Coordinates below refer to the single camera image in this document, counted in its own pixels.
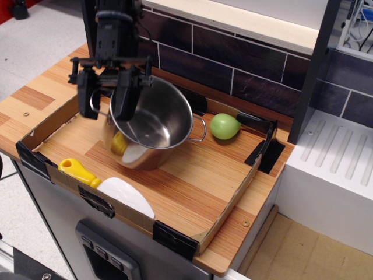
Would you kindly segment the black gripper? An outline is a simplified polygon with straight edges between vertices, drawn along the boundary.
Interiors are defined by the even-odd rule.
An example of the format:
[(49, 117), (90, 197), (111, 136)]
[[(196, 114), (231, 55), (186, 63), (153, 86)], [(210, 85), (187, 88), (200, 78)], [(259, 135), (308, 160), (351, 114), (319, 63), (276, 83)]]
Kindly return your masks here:
[[(79, 111), (84, 118), (98, 119), (90, 105), (97, 89), (96, 73), (92, 67), (114, 70), (129, 65), (145, 67), (145, 77), (140, 85), (151, 83), (152, 60), (139, 58), (138, 46), (142, 40), (136, 27), (136, 17), (96, 17), (97, 34), (95, 53), (90, 58), (72, 58), (69, 83), (77, 84)], [(78, 73), (78, 65), (84, 69)], [(122, 69), (118, 74), (117, 87), (111, 96), (111, 114), (116, 121), (129, 121), (134, 116), (141, 88), (138, 69)]]

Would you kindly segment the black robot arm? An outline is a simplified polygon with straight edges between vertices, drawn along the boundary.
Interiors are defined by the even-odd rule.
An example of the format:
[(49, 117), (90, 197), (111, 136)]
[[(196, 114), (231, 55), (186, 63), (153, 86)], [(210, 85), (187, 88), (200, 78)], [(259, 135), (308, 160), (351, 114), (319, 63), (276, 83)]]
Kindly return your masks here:
[(82, 116), (97, 119), (100, 95), (111, 92), (111, 116), (129, 121), (143, 88), (152, 85), (152, 59), (139, 57), (141, 1), (82, 1), (90, 56), (72, 58), (69, 83)]

